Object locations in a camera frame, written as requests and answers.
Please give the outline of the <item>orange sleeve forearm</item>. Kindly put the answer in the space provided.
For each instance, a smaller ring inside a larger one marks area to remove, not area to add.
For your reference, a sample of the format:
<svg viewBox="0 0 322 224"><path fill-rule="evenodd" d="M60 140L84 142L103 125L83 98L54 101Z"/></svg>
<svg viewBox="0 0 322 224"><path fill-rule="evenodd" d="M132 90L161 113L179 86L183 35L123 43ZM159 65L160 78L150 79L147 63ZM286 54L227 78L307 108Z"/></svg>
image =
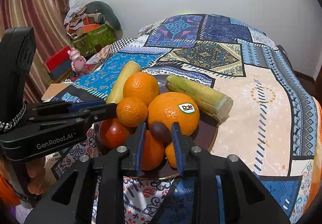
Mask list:
<svg viewBox="0 0 322 224"><path fill-rule="evenodd" d="M0 176L0 197L3 203L11 208L21 204L20 199L16 195L14 189L9 185L3 176Z"/></svg>

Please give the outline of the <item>left hand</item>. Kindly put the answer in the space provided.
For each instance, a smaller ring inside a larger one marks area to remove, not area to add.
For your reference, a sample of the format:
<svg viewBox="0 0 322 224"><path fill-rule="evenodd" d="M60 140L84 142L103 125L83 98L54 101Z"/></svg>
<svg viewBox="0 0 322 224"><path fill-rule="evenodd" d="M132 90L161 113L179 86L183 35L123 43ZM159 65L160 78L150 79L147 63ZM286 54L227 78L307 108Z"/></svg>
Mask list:
<svg viewBox="0 0 322 224"><path fill-rule="evenodd" d="M30 177L30 183L27 186L28 191L35 195L42 194L45 183L45 157L27 162L26 169ZM8 172L7 163L3 156L1 156L1 175L10 183L10 173Z"/></svg>

